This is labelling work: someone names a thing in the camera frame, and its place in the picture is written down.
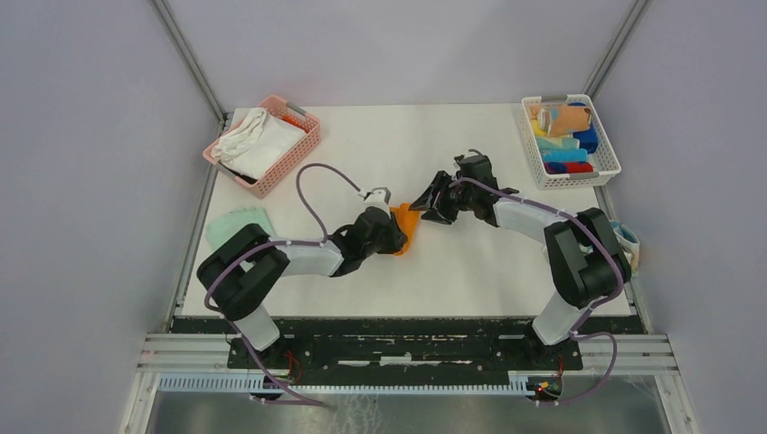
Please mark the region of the bright orange towel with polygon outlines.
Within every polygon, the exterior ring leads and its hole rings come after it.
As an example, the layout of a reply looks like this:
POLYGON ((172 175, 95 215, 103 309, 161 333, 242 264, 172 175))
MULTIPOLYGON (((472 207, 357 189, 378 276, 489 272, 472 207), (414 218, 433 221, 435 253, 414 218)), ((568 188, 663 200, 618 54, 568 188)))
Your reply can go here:
POLYGON ((412 211, 410 206, 411 203, 400 203, 397 206, 390 206, 390 211, 392 212, 398 227, 407 237, 407 241, 394 253, 394 256, 403 256, 410 249, 421 221, 421 213, 419 211, 412 211))

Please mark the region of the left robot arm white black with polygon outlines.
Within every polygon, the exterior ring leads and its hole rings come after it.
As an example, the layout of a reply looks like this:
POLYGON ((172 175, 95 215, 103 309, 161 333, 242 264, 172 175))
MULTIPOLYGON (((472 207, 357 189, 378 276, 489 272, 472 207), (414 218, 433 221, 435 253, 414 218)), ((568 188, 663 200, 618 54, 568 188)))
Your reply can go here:
POLYGON ((202 262, 196 277, 206 289, 204 301, 250 344, 251 358, 271 368, 282 361, 285 345, 263 302, 278 280, 340 278, 375 254, 400 252, 408 240, 394 213, 374 206, 326 241, 281 239, 248 223, 202 262))

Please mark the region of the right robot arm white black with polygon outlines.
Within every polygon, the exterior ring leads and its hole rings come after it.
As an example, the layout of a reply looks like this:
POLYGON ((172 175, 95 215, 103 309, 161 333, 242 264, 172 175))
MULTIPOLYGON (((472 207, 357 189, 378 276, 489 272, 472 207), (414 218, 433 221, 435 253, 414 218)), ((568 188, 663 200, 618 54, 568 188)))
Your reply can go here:
POLYGON ((501 189, 490 159, 457 156, 457 171, 439 171, 410 208, 425 221, 454 223, 472 212, 492 227, 518 232, 546 251, 554 294, 522 345, 525 362, 544 369, 559 355, 558 344, 576 335, 591 312, 614 299, 631 278, 631 266, 611 223, 599 208, 572 214, 501 189))

